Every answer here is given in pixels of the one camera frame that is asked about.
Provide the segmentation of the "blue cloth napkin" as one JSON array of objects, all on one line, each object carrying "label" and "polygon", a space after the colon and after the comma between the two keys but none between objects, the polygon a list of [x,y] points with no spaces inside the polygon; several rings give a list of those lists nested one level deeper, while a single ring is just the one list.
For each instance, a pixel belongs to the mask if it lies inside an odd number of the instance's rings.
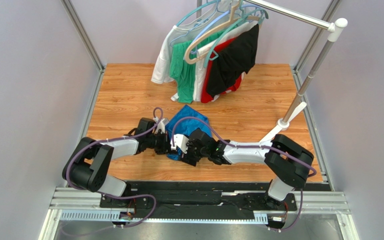
[{"label": "blue cloth napkin", "polygon": [[[175,124],[182,118],[185,117],[195,117],[197,119],[200,119],[204,121],[206,124],[210,124],[209,119],[207,116],[199,113],[198,111],[194,110],[193,108],[189,107],[188,105],[184,105],[171,119],[170,121],[165,125],[165,129],[168,132],[168,138],[170,139],[172,136],[172,132],[174,129]],[[189,136],[194,130],[201,129],[203,132],[208,134],[210,137],[212,136],[211,130],[202,122],[196,120],[196,119],[185,119],[182,122],[180,122],[176,129],[175,134],[182,134],[185,136]]]}]

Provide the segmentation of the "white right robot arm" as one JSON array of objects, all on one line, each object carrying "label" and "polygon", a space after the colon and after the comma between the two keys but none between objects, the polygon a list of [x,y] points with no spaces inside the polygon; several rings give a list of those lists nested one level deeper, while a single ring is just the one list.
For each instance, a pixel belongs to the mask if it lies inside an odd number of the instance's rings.
[{"label": "white right robot arm", "polygon": [[271,180],[267,198],[282,202],[294,189],[302,190],[309,177],[316,174],[312,167],[314,155],[284,134],[275,134],[262,142],[215,140],[200,128],[189,136],[175,134],[170,140],[173,151],[180,150],[180,160],[195,166],[202,158],[216,165],[239,163],[263,164],[276,175]]}]

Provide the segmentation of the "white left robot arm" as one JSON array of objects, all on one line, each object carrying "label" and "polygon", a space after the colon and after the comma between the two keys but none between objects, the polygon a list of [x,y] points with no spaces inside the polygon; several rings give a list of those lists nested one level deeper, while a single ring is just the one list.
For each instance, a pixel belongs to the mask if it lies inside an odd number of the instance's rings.
[{"label": "white left robot arm", "polygon": [[107,140],[82,138],[62,170],[68,185],[111,198],[126,198],[128,184],[109,174],[112,160],[141,154],[152,149],[157,155],[171,150],[165,126],[167,118],[141,118],[127,135]]}]

